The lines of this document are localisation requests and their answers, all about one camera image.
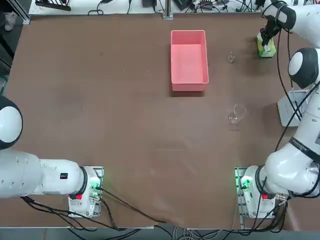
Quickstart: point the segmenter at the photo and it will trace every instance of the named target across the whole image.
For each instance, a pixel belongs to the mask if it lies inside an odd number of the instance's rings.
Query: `pink tray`
[[[209,82],[205,31],[171,31],[171,82],[173,91],[205,90]]]

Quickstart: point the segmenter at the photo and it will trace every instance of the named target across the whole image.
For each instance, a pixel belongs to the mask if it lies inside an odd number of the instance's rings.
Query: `clear plastic cup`
[[[236,58],[236,53],[234,51],[230,52],[230,56],[228,57],[229,63],[233,63]]]
[[[247,109],[242,103],[237,103],[233,107],[233,112],[228,115],[228,120],[231,124],[236,125],[240,120],[246,117]]]

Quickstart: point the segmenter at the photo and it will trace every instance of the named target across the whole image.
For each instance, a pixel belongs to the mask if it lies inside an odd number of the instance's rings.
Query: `brown tabletop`
[[[35,18],[23,27],[6,91],[24,117],[14,148],[104,166],[104,187],[155,218],[188,228],[230,228],[235,166],[264,164],[283,130],[276,58],[257,54],[256,34],[265,24],[259,14]],[[205,30],[209,84],[202,95],[171,92],[171,30]],[[289,83],[285,34],[279,53]],[[292,35],[292,52],[305,45]],[[236,103],[247,115],[234,128],[228,114]],[[34,198],[68,207],[65,196]],[[119,226],[155,224],[105,199]],[[0,202],[2,227],[66,226],[20,199]],[[318,230],[318,203],[292,200],[285,228]],[[98,219],[109,223],[105,210]]]

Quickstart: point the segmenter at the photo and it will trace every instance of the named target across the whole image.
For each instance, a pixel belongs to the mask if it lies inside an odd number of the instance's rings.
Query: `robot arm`
[[[283,28],[305,38],[314,48],[320,48],[320,31],[317,25],[320,20],[320,5],[304,4],[304,0],[266,0],[263,15],[267,24],[260,31],[262,46],[267,46]]]
[[[19,140],[22,130],[19,108],[0,95],[0,198],[67,195],[71,212],[89,218],[98,215],[100,191],[95,187],[101,187],[102,181],[96,168],[8,149]]]
[[[260,33],[265,46],[281,28],[311,43],[313,48],[299,49],[288,66],[291,80],[304,89],[320,81],[320,5],[303,5],[300,0],[286,3],[274,0],[264,3],[268,22]],[[276,194],[308,193],[316,196],[320,192],[319,168],[320,90],[316,89],[310,95],[299,127],[290,141],[270,154],[264,166],[250,166],[246,170],[241,183],[246,189],[244,197],[249,216],[264,218],[275,206]],[[256,214],[260,198],[262,204]]]

